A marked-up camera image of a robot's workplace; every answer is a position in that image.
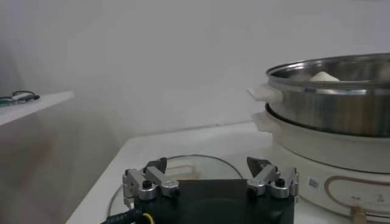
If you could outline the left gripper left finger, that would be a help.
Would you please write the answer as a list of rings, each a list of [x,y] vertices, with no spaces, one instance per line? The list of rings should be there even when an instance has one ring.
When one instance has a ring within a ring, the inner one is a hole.
[[[162,157],[149,161],[140,170],[126,169],[122,175],[124,204],[131,207],[132,200],[151,201],[157,197],[157,191],[166,198],[180,195],[179,182],[165,174],[168,159]]]

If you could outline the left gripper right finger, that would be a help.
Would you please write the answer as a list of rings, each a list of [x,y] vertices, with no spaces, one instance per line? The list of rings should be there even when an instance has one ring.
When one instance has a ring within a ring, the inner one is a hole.
[[[258,198],[266,193],[277,199],[296,198],[299,194],[299,173],[295,167],[279,169],[266,159],[247,157],[247,165],[252,174],[246,182],[250,198]]]

